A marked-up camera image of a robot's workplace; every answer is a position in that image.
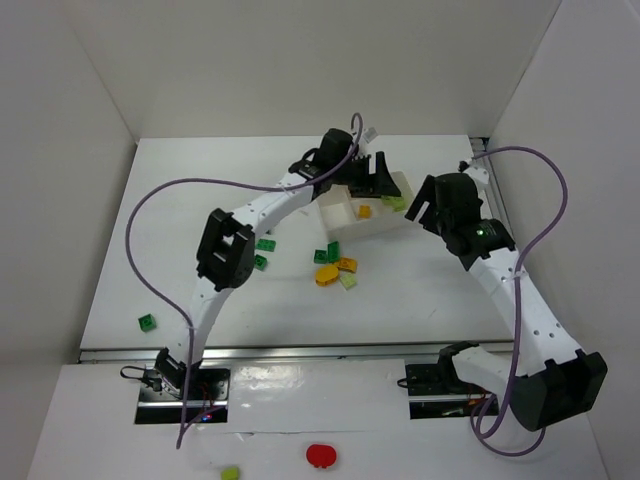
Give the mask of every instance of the white table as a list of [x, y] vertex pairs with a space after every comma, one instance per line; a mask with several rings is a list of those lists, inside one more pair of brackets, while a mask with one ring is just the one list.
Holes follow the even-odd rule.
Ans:
[[[140, 142], [82, 339], [83, 350], [160, 348], [180, 317], [134, 277], [124, 229], [138, 200], [180, 177], [216, 177], [273, 185], [320, 137], [143, 139]], [[403, 171], [415, 192], [427, 174], [455, 171], [471, 156], [465, 136], [381, 136], [391, 171]], [[256, 192], [181, 185], [140, 212], [133, 251], [141, 270], [187, 306], [196, 280], [195, 252], [208, 214], [255, 198]], [[326, 248], [317, 206], [287, 217], [274, 231], [270, 265], [256, 271], [224, 306], [209, 347], [392, 344], [508, 340], [509, 333], [479, 285], [441, 239], [417, 226], [342, 245], [358, 260], [358, 286], [319, 288], [313, 253]], [[137, 318], [152, 313], [158, 328], [142, 333]]]
[[[234, 365], [229, 423], [193, 428], [180, 451], [176, 425], [133, 424], [139, 387], [119, 368], [62, 368], [29, 480], [211, 480], [231, 465], [243, 480], [607, 478], [585, 415], [550, 427], [536, 452], [516, 460], [482, 447], [467, 419], [410, 420], [395, 384], [400, 360]], [[530, 444], [510, 420], [494, 445]], [[334, 468], [307, 463], [313, 443], [336, 448]]]

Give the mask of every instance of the red toy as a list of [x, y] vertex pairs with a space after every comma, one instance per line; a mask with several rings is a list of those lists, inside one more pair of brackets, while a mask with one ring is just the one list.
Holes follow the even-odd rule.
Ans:
[[336, 463], [338, 454], [329, 445], [313, 444], [307, 449], [307, 460], [316, 468], [327, 468]]

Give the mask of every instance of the lime green lego brick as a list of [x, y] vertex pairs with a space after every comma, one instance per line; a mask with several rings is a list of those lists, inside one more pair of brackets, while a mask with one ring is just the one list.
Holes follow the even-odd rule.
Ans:
[[313, 255], [313, 263], [319, 263], [320, 265], [327, 263], [326, 250], [316, 250], [316, 253]]
[[401, 212], [407, 208], [407, 203], [402, 197], [387, 197], [383, 195], [380, 197], [380, 200], [384, 205], [393, 208], [394, 212]]
[[220, 480], [238, 480], [240, 478], [240, 469], [238, 467], [225, 468], [220, 472]]
[[147, 333], [157, 327], [156, 319], [153, 318], [153, 315], [150, 313], [146, 314], [144, 317], [140, 317], [138, 319], [138, 323], [140, 324], [140, 330]]
[[265, 257], [263, 257], [262, 255], [256, 255], [253, 266], [258, 270], [263, 271], [265, 268], [267, 268], [267, 263], [269, 262]]
[[345, 290], [349, 290], [358, 284], [358, 280], [356, 280], [356, 276], [353, 273], [345, 273], [340, 277], [340, 283], [342, 283]]
[[266, 238], [261, 238], [258, 240], [256, 244], [256, 250], [264, 250], [265, 252], [273, 252], [276, 249], [276, 241], [275, 240], [267, 240]]
[[327, 257], [329, 263], [335, 263], [340, 260], [340, 243], [331, 242], [327, 246]]

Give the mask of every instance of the black bracket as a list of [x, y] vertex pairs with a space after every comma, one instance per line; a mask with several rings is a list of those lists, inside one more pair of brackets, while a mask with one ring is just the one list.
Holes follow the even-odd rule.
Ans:
[[[302, 159], [289, 167], [289, 173], [297, 173], [307, 180], [313, 180], [334, 168], [348, 153], [353, 137], [351, 134], [330, 129], [322, 138], [319, 148], [307, 151]], [[332, 185], [346, 185], [354, 198], [380, 198], [381, 196], [400, 197], [402, 193], [397, 187], [384, 156], [384, 152], [376, 152], [376, 171], [370, 173], [370, 155], [357, 156], [357, 149], [340, 170], [326, 181], [316, 184], [313, 198], [329, 191]]]
[[575, 360], [548, 360], [543, 371], [516, 378], [509, 406], [524, 428], [534, 432], [591, 410], [607, 364], [597, 352], [576, 354]]
[[238, 288], [253, 272], [254, 255], [251, 226], [242, 225], [233, 213], [220, 208], [211, 212], [196, 254], [198, 276], [211, 280], [218, 292]]
[[478, 258], [489, 258], [494, 250], [515, 249], [515, 242], [502, 222], [482, 219], [482, 200], [468, 175], [428, 175], [405, 218], [415, 220], [425, 203], [429, 205], [418, 223], [442, 237], [447, 250], [460, 259], [465, 270]]

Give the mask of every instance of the yellow lego brick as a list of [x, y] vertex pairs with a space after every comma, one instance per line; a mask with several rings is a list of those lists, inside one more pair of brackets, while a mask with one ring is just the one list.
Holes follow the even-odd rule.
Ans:
[[353, 258], [342, 257], [334, 265], [338, 267], [338, 270], [343, 270], [345, 272], [356, 273], [356, 270], [358, 269], [358, 262]]
[[327, 265], [316, 272], [316, 284], [319, 287], [326, 287], [335, 283], [340, 278], [340, 271], [335, 265]]
[[371, 218], [371, 207], [369, 205], [360, 205], [358, 209], [359, 218]]

